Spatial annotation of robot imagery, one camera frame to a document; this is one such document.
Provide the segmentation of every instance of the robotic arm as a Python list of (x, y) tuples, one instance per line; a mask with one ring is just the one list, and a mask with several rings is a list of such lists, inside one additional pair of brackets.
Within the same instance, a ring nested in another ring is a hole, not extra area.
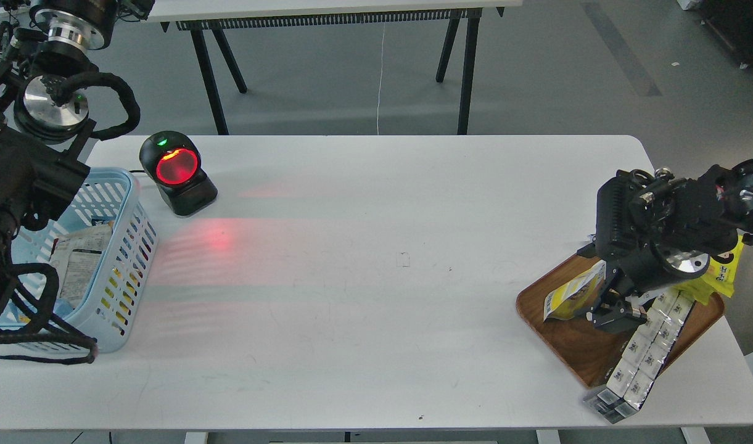
[[(9, 1), (4, 6), (24, 3), (30, 2)], [(52, 314), (57, 298), (55, 269), (46, 264), (12, 264), (10, 248), (21, 227), (41, 230), (72, 202), (88, 176), (89, 168), (78, 156), (89, 138), (115, 138), (139, 123), (140, 109), (131, 88), (111, 73), (100, 73), (86, 51), (109, 45), (122, 14), (145, 19), (153, 5), (153, 0), (35, 0), (30, 17), (38, 30), (12, 28), (9, 23), (0, 27), (0, 315), (12, 301), (30, 318), (17, 331), (0, 329), (0, 343), (47, 340), (89, 350), (84, 358), (68, 360), (0, 358), (80, 363), (92, 362), (96, 356), (93, 338)], [(126, 121), (94, 130), (88, 100), (79, 91), (92, 86), (117, 92)], [(7, 126), (4, 118), (12, 104), (19, 131)], [(47, 146), (71, 138), (63, 152)], [(39, 296), (19, 281), (19, 276), (29, 273), (46, 278)]]
[(607, 262), (607, 280), (588, 313), (598, 329), (621, 332), (647, 320), (633, 296), (699, 278), (739, 242), (753, 245), (753, 159), (714, 165), (699, 179), (667, 169), (618, 171), (599, 189), (593, 243), (581, 256)]

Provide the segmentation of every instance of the yellow package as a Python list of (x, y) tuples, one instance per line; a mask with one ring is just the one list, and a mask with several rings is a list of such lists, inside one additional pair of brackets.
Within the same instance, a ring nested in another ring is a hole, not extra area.
[(598, 261), (589, 270), (558, 287), (543, 301), (543, 320), (548, 318), (567, 321), (573, 318), (601, 290), (606, 280), (607, 263)]
[(675, 285), (675, 289), (682, 290), (681, 294), (703, 305), (708, 305), (714, 292), (731, 298), (735, 292), (733, 284), (742, 251), (743, 242), (739, 241), (735, 248), (727, 253), (712, 257), (706, 274), (691, 281), (681, 282)]

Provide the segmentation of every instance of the blue plastic basket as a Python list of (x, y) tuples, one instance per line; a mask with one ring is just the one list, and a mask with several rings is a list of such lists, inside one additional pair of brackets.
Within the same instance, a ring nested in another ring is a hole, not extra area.
[[(91, 227), (93, 220), (115, 219), (112, 237), (103, 252), (83, 301), (63, 317), (84, 334), (97, 339), (100, 352), (114, 352), (128, 339), (143, 296), (157, 248), (157, 233), (139, 203), (136, 179), (120, 168), (92, 168), (72, 204), (44, 230), (21, 230), (12, 243), (15, 264), (49, 262), (57, 236)], [(25, 287), (40, 295), (44, 276), (21, 276)], [(0, 317), (2, 329), (23, 325), (12, 309)], [(48, 353), (85, 352), (62, 343), (24, 343), (24, 347)]]

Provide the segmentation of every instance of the concrete floor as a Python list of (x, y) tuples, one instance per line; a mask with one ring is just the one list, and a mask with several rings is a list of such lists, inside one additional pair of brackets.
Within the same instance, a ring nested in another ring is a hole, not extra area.
[[(638, 67), (613, 54), (607, 17), (658, 94), (636, 89)], [(227, 31), (250, 88), (236, 92), (211, 34), (210, 56), (231, 134), (454, 134), (463, 29), (444, 84), (434, 82), (445, 22)], [(215, 134), (189, 33), (119, 23), (110, 48), (91, 54), (126, 79), (142, 107), (137, 134)], [(89, 91), (100, 126), (123, 120), (112, 93)], [(655, 166), (695, 177), (753, 157), (753, 68), (739, 70), (697, 12), (675, 0), (525, 0), (500, 18), (485, 11), (469, 134), (631, 134)], [(729, 323), (753, 352), (753, 250), (728, 301)], [(0, 433), (1, 443), (69, 443), (78, 432)], [(753, 427), (709, 429), (712, 442), (753, 442)], [(181, 442), (181, 434), (116, 432), (114, 442)], [(562, 442), (684, 442), (677, 429), (563, 430)], [(221, 433), (211, 442), (342, 441), (340, 434)], [(76, 444), (106, 442), (86, 432)], [(535, 442), (533, 432), (362, 432), (352, 441)]]

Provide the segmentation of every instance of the white table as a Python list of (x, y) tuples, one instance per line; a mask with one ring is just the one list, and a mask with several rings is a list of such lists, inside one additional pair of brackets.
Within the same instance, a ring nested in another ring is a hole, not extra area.
[(483, 8), (496, 6), (502, 15), (506, 6), (520, 6), (522, 2), (523, 0), (159, 0), (154, 4), (148, 22), (161, 22), (165, 31), (170, 22), (176, 22), (177, 28), (190, 31), (216, 130), (218, 134), (226, 135), (229, 134), (228, 124), (202, 34), (205, 29), (212, 31), (237, 89), (244, 94), (247, 93), (247, 85), (223, 33), (224, 29), (449, 19), (436, 72), (436, 81), (442, 83), (458, 23), (466, 18), (467, 35), (457, 130), (458, 134), (467, 134), (478, 27)]
[[(140, 168), (144, 137), (92, 166)], [(0, 362), (0, 429), (602, 427), (514, 301), (595, 224), (628, 136), (193, 137), (220, 191), (173, 216), (122, 350)], [(753, 424), (726, 320), (617, 427)]]

